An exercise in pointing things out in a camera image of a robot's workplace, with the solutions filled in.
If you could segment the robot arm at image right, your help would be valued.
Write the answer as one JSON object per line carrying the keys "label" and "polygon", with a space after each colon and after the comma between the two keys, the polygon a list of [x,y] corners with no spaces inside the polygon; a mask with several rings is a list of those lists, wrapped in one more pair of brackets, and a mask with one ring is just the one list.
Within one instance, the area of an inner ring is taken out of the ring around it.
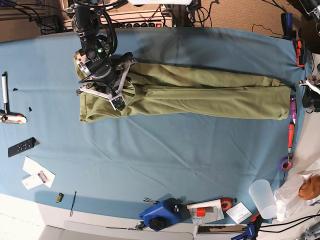
{"label": "robot arm at image right", "polygon": [[[300,0],[299,1],[303,6],[305,12],[312,16],[315,21],[315,28],[317,34],[320,35],[320,1],[319,0]],[[320,94],[320,81],[317,77],[312,76],[311,78],[307,78],[304,83],[304,86],[308,86],[309,89],[318,95]]]}

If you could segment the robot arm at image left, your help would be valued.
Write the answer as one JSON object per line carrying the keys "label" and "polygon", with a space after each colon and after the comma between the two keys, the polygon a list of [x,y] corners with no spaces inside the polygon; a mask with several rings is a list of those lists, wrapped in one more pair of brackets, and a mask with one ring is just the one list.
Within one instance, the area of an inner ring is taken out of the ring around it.
{"label": "robot arm at image left", "polygon": [[81,42],[81,49],[75,54],[76,67],[85,75],[77,92],[108,100],[115,111],[124,109],[127,103],[122,89],[130,66],[135,63],[132,53],[124,54],[118,62],[110,60],[118,39],[102,6],[76,0],[72,9],[72,28]]}

